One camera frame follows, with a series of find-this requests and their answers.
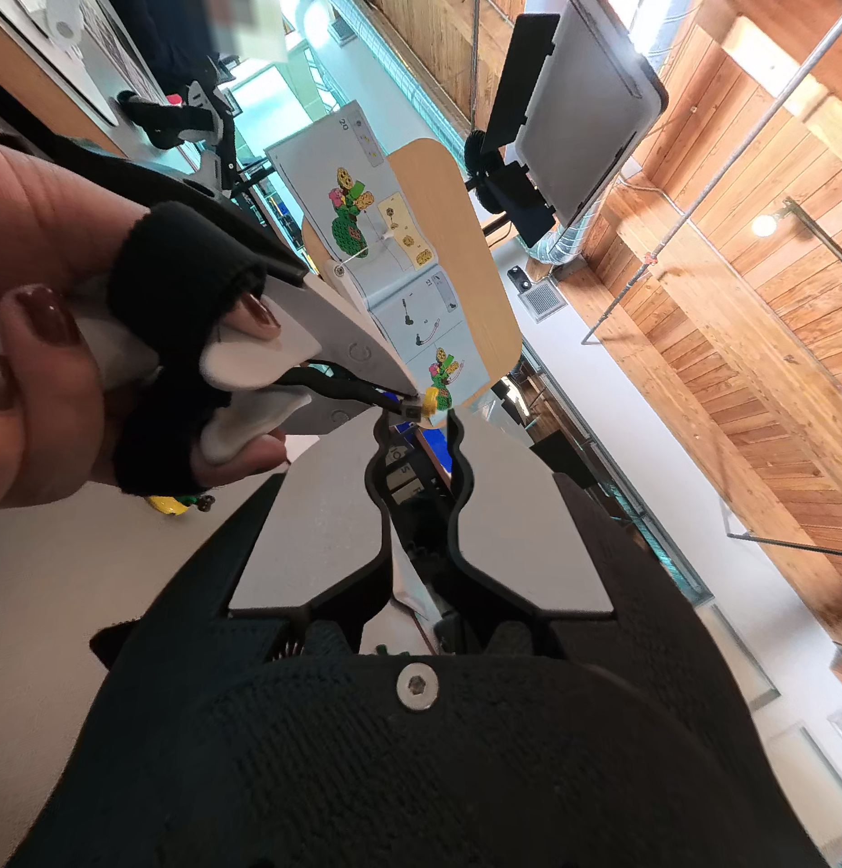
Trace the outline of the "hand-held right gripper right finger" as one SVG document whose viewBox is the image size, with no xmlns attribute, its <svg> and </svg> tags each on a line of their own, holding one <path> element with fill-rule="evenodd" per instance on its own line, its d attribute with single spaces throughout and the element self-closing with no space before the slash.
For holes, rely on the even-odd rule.
<svg viewBox="0 0 842 868">
<path fill-rule="evenodd" d="M 565 501 L 556 474 L 489 421 L 455 409 L 447 598 L 487 646 L 502 624 L 528 629 L 545 653 L 560 622 L 605 622 L 615 606 Z"/>
</svg>

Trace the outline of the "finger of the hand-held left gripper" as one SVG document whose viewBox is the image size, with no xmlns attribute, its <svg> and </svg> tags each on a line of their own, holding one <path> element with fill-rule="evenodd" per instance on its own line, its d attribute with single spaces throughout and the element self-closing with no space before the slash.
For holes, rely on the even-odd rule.
<svg viewBox="0 0 842 868">
<path fill-rule="evenodd" d="M 307 403 L 282 421 L 282 430 L 287 435 L 324 436 L 371 408 L 378 415 L 387 410 L 398 418 L 402 416 L 400 397 L 357 379 L 312 379 L 282 385 L 282 392 L 309 397 Z"/>
<path fill-rule="evenodd" d="M 423 392 L 371 318 L 317 275 L 307 274 L 297 286 L 268 276 L 262 298 L 274 307 L 283 342 L 301 343 L 300 349 L 273 351 L 274 359 L 265 363 L 265 385 L 275 385 L 304 362 L 327 363 L 404 401 L 423 403 Z"/>
</svg>

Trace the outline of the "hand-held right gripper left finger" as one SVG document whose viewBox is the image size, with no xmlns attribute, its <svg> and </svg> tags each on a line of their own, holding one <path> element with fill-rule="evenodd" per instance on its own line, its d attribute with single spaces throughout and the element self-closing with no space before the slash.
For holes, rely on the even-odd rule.
<svg viewBox="0 0 842 868">
<path fill-rule="evenodd" d="M 285 617 L 305 632 L 337 623 L 352 651 L 393 592 L 391 520 L 375 489 L 388 433 L 360 414 L 285 473 L 229 602 L 233 616 Z"/>
</svg>

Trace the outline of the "yellow dome green brick assembly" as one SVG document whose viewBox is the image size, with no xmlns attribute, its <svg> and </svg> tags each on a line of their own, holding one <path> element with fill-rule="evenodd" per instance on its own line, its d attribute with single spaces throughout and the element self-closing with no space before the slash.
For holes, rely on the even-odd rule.
<svg viewBox="0 0 842 868">
<path fill-rule="evenodd" d="M 191 509 L 201 513 L 210 512 L 215 503 L 215 497 L 210 494 L 184 495 L 179 497 L 166 495 L 151 495 L 146 498 L 147 504 L 162 515 L 184 515 Z"/>
</svg>

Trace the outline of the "person's left hand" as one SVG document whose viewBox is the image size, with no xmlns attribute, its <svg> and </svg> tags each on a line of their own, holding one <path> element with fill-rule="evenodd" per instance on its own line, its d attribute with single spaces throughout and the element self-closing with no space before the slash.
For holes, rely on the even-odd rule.
<svg viewBox="0 0 842 868">
<path fill-rule="evenodd" d="M 148 209 L 0 136 L 0 509 L 116 485 L 115 444 L 140 403 L 105 392 L 64 296 L 105 275 Z"/>
</svg>

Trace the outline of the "instruction booklet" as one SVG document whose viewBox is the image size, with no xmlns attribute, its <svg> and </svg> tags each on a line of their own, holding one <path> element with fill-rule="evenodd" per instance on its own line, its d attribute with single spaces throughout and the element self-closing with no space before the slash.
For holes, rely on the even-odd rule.
<svg viewBox="0 0 842 868">
<path fill-rule="evenodd" d="M 359 103 L 266 149 L 325 248 L 321 276 L 365 311 L 445 421 L 489 375 L 437 250 L 416 223 Z"/>
</svg>

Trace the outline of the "black and white device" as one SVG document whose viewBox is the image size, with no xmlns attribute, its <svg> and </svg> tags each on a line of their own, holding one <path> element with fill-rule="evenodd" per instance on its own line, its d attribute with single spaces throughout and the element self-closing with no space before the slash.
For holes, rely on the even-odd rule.
<svg viewBox="0 0 842 868">
<path fill-rule="evenodd" d="M 151 145 L 169 150 L 183 142 L 204 145 L 195 184 L 232 198 L 241 183 L 230 103 L 219 88 L 194 80 L 184 102 L 154 103 L 131 90 L 116 96 L 123 114 L 146 134 Z"/>
</svg>

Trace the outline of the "ceiling vent grille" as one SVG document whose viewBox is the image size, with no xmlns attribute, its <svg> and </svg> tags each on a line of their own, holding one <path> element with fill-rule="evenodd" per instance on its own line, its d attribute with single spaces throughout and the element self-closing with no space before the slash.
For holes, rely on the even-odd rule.
<svg viewBox="0 0 842 868">
<path fill-rule="evenodd" d="M 536 324 L 568 307 L 567 298 L 552 275 L 536 282 L 523 279 L 517 289 L 519 300 Z"/>
</svg>

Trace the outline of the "grey board white rim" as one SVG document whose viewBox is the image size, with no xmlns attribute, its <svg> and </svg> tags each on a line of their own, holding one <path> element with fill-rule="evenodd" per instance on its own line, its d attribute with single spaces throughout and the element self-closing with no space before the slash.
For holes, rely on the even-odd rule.
<svg viewBox="0 0 842 868">
<path fill-rule="evenodd" d="M 110 2 L 80 2 L 75 40 L 61 45 L 47 27 L 49 2 L 0 2 L 0 87 L 52 130 L 109 138 L 127 129 L 116 96 L 133 91 L 166 104 Z"/>
</svg>

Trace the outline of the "ceiling spot lamp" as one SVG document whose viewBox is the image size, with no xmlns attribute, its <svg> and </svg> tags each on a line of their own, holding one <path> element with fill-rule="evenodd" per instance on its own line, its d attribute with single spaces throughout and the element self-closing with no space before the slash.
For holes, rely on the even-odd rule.
<svg viewBox="0 0 842 868">
<path fill-rule="evenodd" d="M 784 218 L 793 216 L 802 225 L 806 225 L 811 217 L 804 208 L 791 197 L 785 197 L 782 205 L 773 212 L 763 213 L 752 221 L 752 233 L 758 238 L 766 238 L 773 235 Z"/>
</svg>

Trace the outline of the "silver spiral duct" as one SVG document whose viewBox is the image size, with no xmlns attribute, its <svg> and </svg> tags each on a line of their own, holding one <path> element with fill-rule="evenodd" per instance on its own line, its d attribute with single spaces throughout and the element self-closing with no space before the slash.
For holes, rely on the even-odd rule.
<svg viewBox="0 0 842 868">
<path fill-rule="evenodd" d="M 331 5 L 371 50 L 434 137 L 464 170 L 464 145 L 471 130 L 469 121 L 405 39 L 367 2 L 333 1 Z"/>
</svg>

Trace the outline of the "grey panel fixture black mount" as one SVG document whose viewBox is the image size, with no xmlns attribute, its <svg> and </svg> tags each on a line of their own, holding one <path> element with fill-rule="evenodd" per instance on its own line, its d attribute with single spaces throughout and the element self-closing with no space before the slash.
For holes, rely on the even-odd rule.
<svg viewBox="0 0 842 868">
<path fill-rule="evenodd" d="M 464 144 L 467 189 L 531 249 L 577 229 L 667 109 L 609 2 L 516 17 L 486 129 Z"/>
</svg>

